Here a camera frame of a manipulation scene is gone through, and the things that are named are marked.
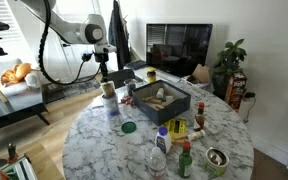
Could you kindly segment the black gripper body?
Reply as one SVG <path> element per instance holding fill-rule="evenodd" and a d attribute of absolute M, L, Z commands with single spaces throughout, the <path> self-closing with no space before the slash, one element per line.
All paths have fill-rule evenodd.
<path fill-rule="evenodd" d="M 106 80 L 108 77 L 108 70 L 106 66 L 106 62 L 108 61 L 108 54 L 107 53 L 95 53 L 95 61 L 100 64 L 102 79 Z"/>

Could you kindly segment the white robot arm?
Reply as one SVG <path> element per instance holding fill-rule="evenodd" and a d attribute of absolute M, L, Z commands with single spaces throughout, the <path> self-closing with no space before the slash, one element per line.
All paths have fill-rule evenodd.
<path fill-rule="evenodd" d="M 44 67 L 44 47 L 51 28 L 67 44 L 94 45 L 93 55 L 99 63 L 104 82 L 108 81 L 108 69 L 106 62 L 109 60 L 108 54 L 115 52 L 117 48 L 107 40 L 107 31 L 104 19 L 99 14 L 89 14 L 82 23 L 74 23 L 63 20 L 53 7 L 57 0 L 20 0 L 28 10 L 39 20 L 45 23 L 39 45 L 38 64 L 43 76 L 52 83 L 57 83 L 47 73 Z"/>

